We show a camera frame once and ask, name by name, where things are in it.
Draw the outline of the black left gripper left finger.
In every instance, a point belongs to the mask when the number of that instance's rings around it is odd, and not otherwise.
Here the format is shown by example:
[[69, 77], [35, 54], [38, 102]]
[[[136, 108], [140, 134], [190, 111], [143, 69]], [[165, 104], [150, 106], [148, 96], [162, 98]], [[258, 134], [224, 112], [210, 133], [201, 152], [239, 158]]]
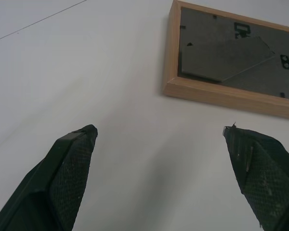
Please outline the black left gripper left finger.
[[97, 136], [86, 125], [57, 139], [0, 211], [0, 231], [72, 231]]

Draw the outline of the wooden picture frame back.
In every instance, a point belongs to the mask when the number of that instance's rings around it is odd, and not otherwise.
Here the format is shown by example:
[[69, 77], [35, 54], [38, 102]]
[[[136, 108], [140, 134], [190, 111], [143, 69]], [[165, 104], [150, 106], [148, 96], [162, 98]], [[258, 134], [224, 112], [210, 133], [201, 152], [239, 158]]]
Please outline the wooden picture frame back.
[[289, 27], [173, 0], [162, 91], [289, 119]]

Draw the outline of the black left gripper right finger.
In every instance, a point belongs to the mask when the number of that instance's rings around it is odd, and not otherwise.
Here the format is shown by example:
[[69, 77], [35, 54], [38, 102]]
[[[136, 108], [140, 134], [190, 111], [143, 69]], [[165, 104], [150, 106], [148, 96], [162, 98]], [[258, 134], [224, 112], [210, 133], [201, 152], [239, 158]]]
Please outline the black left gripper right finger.
[[264, 231], [289, 231], [289, 153], [275, 138], [235, 125], [223, 129], [232, 168]]

